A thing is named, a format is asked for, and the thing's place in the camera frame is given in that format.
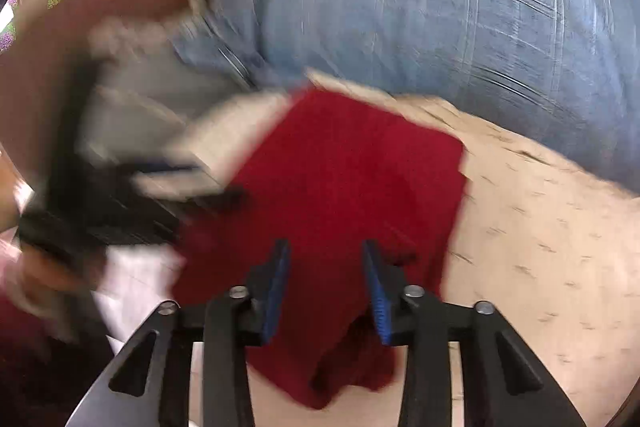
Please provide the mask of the person's left hand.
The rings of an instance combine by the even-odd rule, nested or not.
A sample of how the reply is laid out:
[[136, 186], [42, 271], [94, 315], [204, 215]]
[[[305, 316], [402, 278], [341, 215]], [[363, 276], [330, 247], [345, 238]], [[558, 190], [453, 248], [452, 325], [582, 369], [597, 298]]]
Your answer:
[[36, 247], [17, 246], [1, 239], [1, 338], [51, 335], [64, 341], [77, 338], [72, 312], [75, 297], [89, 295], [103, 280], [104, 251], [84, 259], [79, 272]]

